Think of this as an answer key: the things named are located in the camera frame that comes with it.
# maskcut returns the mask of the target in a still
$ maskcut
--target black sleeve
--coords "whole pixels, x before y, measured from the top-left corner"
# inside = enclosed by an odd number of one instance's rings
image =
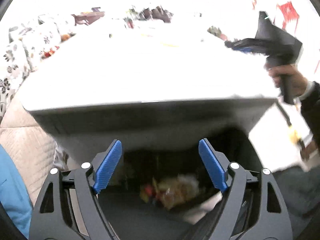
[[[320,147],[320,85],[317,82],[314,83],[311,94],[301,102],[301,114]]]

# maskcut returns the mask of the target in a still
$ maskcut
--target beige cushion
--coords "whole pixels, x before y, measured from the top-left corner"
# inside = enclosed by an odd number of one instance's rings
[[[16,165],[34,205],[52,168],[56,143],[24,110],[18,96],[11,101],[0,124],[0,144]]]

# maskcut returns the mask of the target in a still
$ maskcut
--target dark clothing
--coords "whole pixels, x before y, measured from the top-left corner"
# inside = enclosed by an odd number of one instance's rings
[[[315,82],[312,93],[301,102],[301,114],[310,127],[314,140],[320,146],[320,85],[318,83]],[[318,239],[320,167],[313,168],[309,172],[304,172],[300,167],[292,167],[275,172],[274,176],[288,208],[293,238],[300,236],[299,239]]]

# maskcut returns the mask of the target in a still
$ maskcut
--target plastic food package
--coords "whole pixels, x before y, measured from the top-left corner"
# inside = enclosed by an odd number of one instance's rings
[[[194,175],[178,175],[176,178],[154,182],[157,199],[170,210],[174,206],[188,202],[199,195],[199,182]]]

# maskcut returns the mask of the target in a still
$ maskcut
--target silver screw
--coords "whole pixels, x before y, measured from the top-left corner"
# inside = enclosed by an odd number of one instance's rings
[[[236,170],[236,169],[239,169],[240,166],[238,163],[230,163],[230,167]]]
[[[90,166],[91,166],[91,163],[82,163],[81,164],[81,168],[83,168],[83,169],[90,168]]]
[[[262,172],[263,172],[264,174],[266,174],[266,175],[269,175],[269,174],[271,173],[271,171],[270,171],[269,169],[267,169],[267,168],[264,168],[264,169],[262,170]]]
[[[50,173],[51,174],[56,174],[58,172],[58,169],[57,168],[52,168],[51,170],[50,170]]]

